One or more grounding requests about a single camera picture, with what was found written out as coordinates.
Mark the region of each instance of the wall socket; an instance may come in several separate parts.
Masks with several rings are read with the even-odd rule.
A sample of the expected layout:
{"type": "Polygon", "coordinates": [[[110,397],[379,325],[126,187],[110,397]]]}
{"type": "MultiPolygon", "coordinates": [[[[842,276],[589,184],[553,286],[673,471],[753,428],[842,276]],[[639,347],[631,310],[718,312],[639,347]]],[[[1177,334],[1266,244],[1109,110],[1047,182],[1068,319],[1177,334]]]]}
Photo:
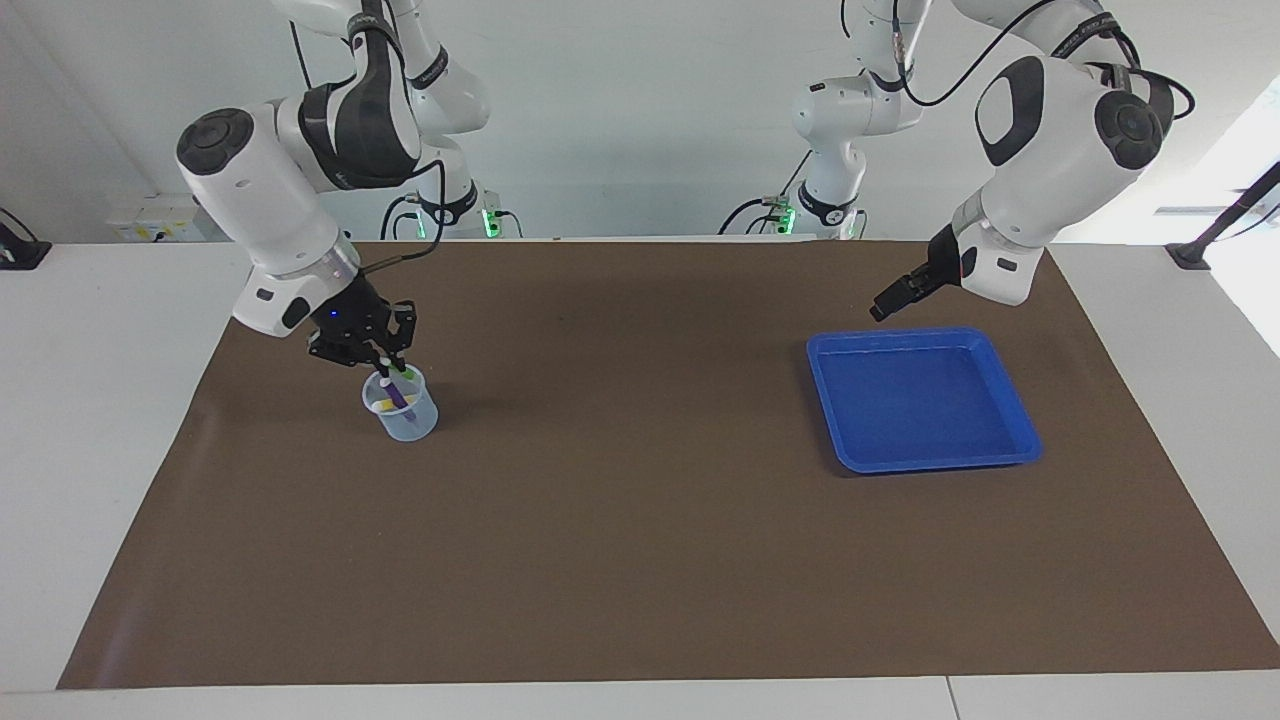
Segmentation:
{"type": "Polygon", "coordinates": [[[106,224],[122,242],[227,242],[209,213],[189,195],[157,195],[120,204],[106,224]]]}

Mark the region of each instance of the black cable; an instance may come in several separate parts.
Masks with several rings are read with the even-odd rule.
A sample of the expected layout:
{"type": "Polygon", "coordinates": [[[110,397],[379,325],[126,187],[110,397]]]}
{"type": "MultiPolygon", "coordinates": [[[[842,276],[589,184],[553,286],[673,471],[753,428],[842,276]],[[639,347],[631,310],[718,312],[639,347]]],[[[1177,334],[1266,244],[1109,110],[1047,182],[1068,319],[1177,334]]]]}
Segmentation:
{"type": "MultiPolygon", "coordinates": [[[[1027,18],[1029,18],[1032,15],[1032,13],[1034,13],[1036,10],[1039,10],[1044,5],[1048,5],[1048,4],[1055,3],[1055,1],[1057,1],[1057,0],[1039,0],[1038,3],[1036,3],[1034,5],[1032,5],[1030,8],[1027,8],[1025,10],[1023,10],[1021,14],[1019,14],[1016,18],[1014,18],[1014,22],[1009,23],[1009,27],[1006,27],[1005,29],[1000,31],[1000,35],[996,36],[996,40],[992,40],[991,45],[988,45],[987,49],[983,50],[980,55],[978,55],[978,59],[974,60],[972,65],[969,65],[969,69],[965,70],[965,73],[963,76],[960,76],[960,79],[957,79],[956,83],[951,86],[951,90],[946,91],[937,100],[920,100],[919,97],[915,96],[914,92],[911,92],[911,86],[908,82],[906,59],[905,58],[899,58],[897,59],[897,73],[902,78],[902,90],[906,91],[906,96],[910,97],[913,102],[915,102],[916,105],[919,105],[922,108],[934,108],[937,105],[941,105],[941,104],[946,102],[952,95],[955,95],[955,92],[957,90],[960,90],[960,86],[963,86],[964,83],[969,82],[969,78],[973,77],[973,73],[975,73],[978,70],[978,65],[980,65],[983,63],[983,60],[986,60],[987,56],[989,56],[991,53],[996,50],[996,46],[1000,45],[1001,41],[1004,41],[1006,37],[1009,37],[1009,33],[1014,32],[1015,27],[1018,27],[1023,20],[1025,20],[1027,18]]],[[[892,20],[892,23],[893,23],[893,32],[895,33],[901,33],[902,32],[902,20],[900,19],[900,17],[897,14],[897,3],[899,3],[899,0],[893,0],[893,20],[892,20]]]]}
{"type": "Polygon", "coordinates": [[[436,217],[435,213],[431,213],[431,220],[435,222],[435,240],[433,240],[431,245],[421,252],[402,255],[401,256],[402,263],[407,263],[410,260],[417,260],[419,258],[426,258],[431,252],[435,252],[435,249],[440,246],[440,240],[444,238],[444,186],[448,184],[448,177],[444,174],[443,160],[433,160],[431,164],[435,165],[435,169],[440,170],[440,202],[436,205],[438,208],[436,211],[440,214],[440,217],[436,217]]]}
{"type": "Polygon", "coordinates": [[[390,0],[383,0],[383,8],[387,10],[387,17],[392,19],[392,29],[396,35],[399,35],[399,20],[396,19],[396,9],[392,8],[390,0]]]}
{"type": "Polygon", "coordinates": [[[289,33],[293,35],[293,50],[298,54],[298,67],[302,68],[302,79],[307,83],[307,90],[311,90],[311,73],[307,72],[307,59],[302,56],[302,41],[298,40],[298,24],[289,20],[289,33]]]}
{"type": "Polygon", "coordinates": [[[36,233],[31,232],[31,228],[27,227],[27,223],[19,220],[18,215],[14,215],[13,213],[5,210],[4,208],[0,208],[0,213],[4,213],[4,215],[6,218],[9,218],[10,220],[18,223],[18,227],[22,228],[23,231],[26,231],[26,233],[31,236],[31,241],[32,242],[40,242],[40,238],[36,237],[36,233]]]}
{"type": "Polygon", "coordinates": [[[416,220],[417,213],[402,213],[399,215],[396,215],[396,222],[392,223],[392,237],[394,240],[399,240],[399,222],[404,219],[416,220]]]}
{"type": "Polygon", "coordinates": [[[721,225],[719,232],[716,234],[724,234],[724,231],[728,229],[728,227],[733,223],[735,219],[737,219],[739,215],[741,215],[742,213],[745,213],[751,208],[755,208],[756,205],[764,205],[764,199],[756,197],[755,200],[748,200],[746,202],[739,205],[737,210],[730,213],[728,219],[724,220],[724,224],[721,225]]]}
{"type": "MultiPolygon", "coordinates": [[[[371,275],[371,274],[376,273],[378,270],[385,270],[387,268],[390,268],[393,265],[399,265],[401,263],[407,263],[410,260],[417,260],[419,258],[426,258],[431,252],[435,252],[435,250],[440,246],[440,240],[444,238],[444,217],[443,217],[444,215],[444,200],[445,200],[444,199],[444,186],[448,184],[448,176],[444,172],[444,163],[440,161],[440,160],[431,160],[431,164],[428,165],[428,168],[435,168],[435,169],[440,170],[440,202],[439,202],[439,205],[436,205],[436,209],[435,209],[435,213],[439,213],[440,217],[436,217],[435,213],[431,213],[431,220],[435,223],[435,240],[433,240],[431,245],[429,245],[428,249],[424,250],[424,251],[421,251],[421,252],[411,252],[408,255],[397,255],[396,258],[388,258],[385,260],[380,260],[378,263],[374,263],[372,265],[366,265],[366,266],[361,268],[360,269],[361,273],[364,273],[366,275],[371,275]]],[[[401,197],[397,202],[393,202],[392,206],[387,209],[388,210],[388,218],[390,217],[390,213],[393,211],[393,209],[396,208],[396,205],[398,205],[399,202],[407,202],[407,200],[404,200],[403,197],[401,197]]]]}
{"type": "Polygon", "coordinates": [[[755,223],[760,223],[760,233],[764,233],[764,228],[769,227],[769,215],[751,220],[751,224],[746,225],[746,232],[742,234],[751,234],[751,228],[755,227],[755,223]]]}
{"type": "Polygon", "coordinates": [[[1175,120],[1180,120],[1180,119],[1185,118],[1187,115],[1190,115],[1192,113],[1196,111],[1196,96],[1192,95],[1192,91],[1188,90],[1185,85],[1178,82],[1176,79],[1174,79],[1174,78],[1171,78],[1169,76],[1160,74],[1160,73],[1157,73],[1155,70],[1144,70],[1144,69],[1139,68],[1139,69],[1133,69],[1130,72],[1133,74],[1135,74],[1135,76],[1142,76],[1142,77],[1147,78],[1148,81],[1149,79],[1158,79],[1158,81],[1167,82],[1169,87],[1172,87],[1174,90],[1176,90],[1179,92],[1179,95],[1181,95],[1183,97],[1187,99],[1187,109],[1183,110],[1181,113],[1178,113],[1176,115],[1174,115],[1175,120]]]}
{"type": "Polygon", "coordinates": [[[791,173],[791,179],[787,181],[787,184],[782,188],[782,192],[780,192],[778,195],[786,197],[787,193],[791,192],[791,183],[794,183],[796,178],[800,177],[800,170],[804,169],[804,164],[808,163],[809,158],[812,156],[813,156],[813,150],[810,149],[808,152],[804,154],[804,159],[801,159],[800,164],[796,165],[796,172],[791,173]]]}
{"type": "Polygon", "coordinates": [[[520,215],[512,213],[511,210],[498,210],[497,213],[494,213],[494,215],[499,218],[511,218],[516,220],[516,232],[520,233],[520,237],[525,237],[525,225],[521,224],[520,215]]]}
{"type": "Polygon", "coordinates": [[[404,179],[406,179],[406,181],[411,181],[411,179],[413,179],[413,178],[417,178],[417,177],[422,177],[422,176],[425,176],[426,173],[430,173],[431,170],[434,170],[434,169],[435,169],[435,164],[436,164],[436,163],[440,163],[440,161],[442,161],[442,160],[431,160],[431,161],[430,161],[430,163],[428,163],[426,165],[424,165],[424,167],[421,167],[421,168],[419,168],[419,169],[413,170],[412,173],[410,173],[410,176],[408,176],[407,178],[404,178],[404,179]]]}
{"type": "Polygon", "coordinates": [[[387,229],[392,224],[392,215],[396,213],[396,209],[404,202],[408,202],[408,200],[406,200],[402,195],[396,200],[392,200],[392,204],[387,206],[387,213],[383,215],[383,229],[378,233],[378,240],[387,240],[387,229]]]}
{"type": "Polygon", "coordinates": [[[1271,220],[1271,218],[1275,218],[1275,217],[1276,217],[1276,213],[1280,213],[1280,205],[1276,205],[1275,208],[1272,208],[1272,209],[1271,209],[1271,211],[1270,211],[1270,213],[1267,213],[1266,215],[1262,215],[1262,219],[1261,219],[1261,220],[1258,220],[1258,222],[1253,223],[1252,225],[1249,225],[1249,227],[1244,228],[1243,231],[1240,231],[1240,232],[1238,232],[1238,233],[1235,233],[1235,234],[1229,234],[1229,236],[1224,237],[1222,240],[1233,240],[1233,238],[1236,238],[1236,237],[1240,237],[1240,236],[1242,236],[1242,234],[1244,234],[1244,233],[1249,233],[1249,232],[1253,232],[1253,231],[1256,231],[1256,229],[1261,228],[1261,227],[1262,227],[1263,224],[1266,224],[1267,222],[1270,222],[1270,220],[1271,220]]]}
{"type": "Polygon", "coordinates": [[[1133,69],[1140,68],[1142,56],[1138,55],[1138,46],[1134,45],[1133,38],[1129,37],[1129,35],[1123,29],[1117,29],[1112,35],[1115,35],[1116,42],[1120,44],[1120,49],[1124,51],[1125,58],[1129,59],[1129,65],[1133,69]]]}

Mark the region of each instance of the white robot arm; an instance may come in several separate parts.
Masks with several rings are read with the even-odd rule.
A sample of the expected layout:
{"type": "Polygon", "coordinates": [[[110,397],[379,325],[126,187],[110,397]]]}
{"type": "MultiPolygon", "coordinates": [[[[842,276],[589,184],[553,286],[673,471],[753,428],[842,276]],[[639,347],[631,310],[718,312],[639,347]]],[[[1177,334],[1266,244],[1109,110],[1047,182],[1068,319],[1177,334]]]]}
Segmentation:
{"type": "Polygon", "coordinates": [[[302,96],[204,115],[179,140],[179,168],[210,217],[253,260],[237,319],[285,337],[311,318],[319,327],[312,355],[383,369],[385,354],[401,366],[412,343],[413,305],[378,296],[317,193],[398,187],[416,177],[424,196],[440,197],[443,182],[445,206],[454,210],[431,217],[458,228],[479,214],[472,209],[480,192],[444,135],[484,127],[488,99],[431,35],[420,0],[273,4],[306,28],[342,37],[355,74],[302,96]],[[428,173],[434,169],[442,172],[428,173]]]}
{"type": "MultiPolygon", "coordinates": [[[[1133,44],[1100,3],[952,3],[1044,56],[1016,60],[987,87],[977,123],[995,177],[933,238],[929,263],[877,297],[877,320],[943,284],[1007,305],[1025,301],[1044,246],[1137,181],[1174,120],[1170,82],[1140,68],[1133,44]]],[[[818,83],[797,101],[794,120],[815,155],[809,179],[796,190],[797,231],[847,237],[865,172],[852,143],[919,120],[920,102],[902,76],[910,79],[931,4],[864,0],[850,27],[865,72],[818,83]]]]}

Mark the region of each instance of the brown paper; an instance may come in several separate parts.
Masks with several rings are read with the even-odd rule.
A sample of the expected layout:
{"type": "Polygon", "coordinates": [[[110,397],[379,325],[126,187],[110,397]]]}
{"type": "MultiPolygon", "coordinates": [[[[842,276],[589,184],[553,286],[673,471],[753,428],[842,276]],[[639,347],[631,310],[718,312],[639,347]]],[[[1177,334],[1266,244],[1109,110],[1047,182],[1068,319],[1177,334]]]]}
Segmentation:
{"type": "Polygon", "coordinates": [[[440,406],[408,446],[366,372],[232,323],[60,687],[1280,666],[1048,259],[886,324],[988,333],[1042,461],[838,466],[805,341],[923,255],[447,245],[375,275],[440,406]]]}

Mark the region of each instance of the blue tray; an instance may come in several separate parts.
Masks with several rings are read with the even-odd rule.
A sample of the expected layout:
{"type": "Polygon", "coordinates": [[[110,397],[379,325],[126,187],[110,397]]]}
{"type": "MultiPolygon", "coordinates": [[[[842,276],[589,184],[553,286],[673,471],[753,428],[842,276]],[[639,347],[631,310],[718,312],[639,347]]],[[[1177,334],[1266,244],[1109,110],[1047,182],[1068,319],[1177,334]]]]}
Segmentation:
{"type": "Polygon", "coordinates": [[[972,328],[820,334],[809,364],[840,461],[861,474],[1039,460],[991,340],[972,328]]]}

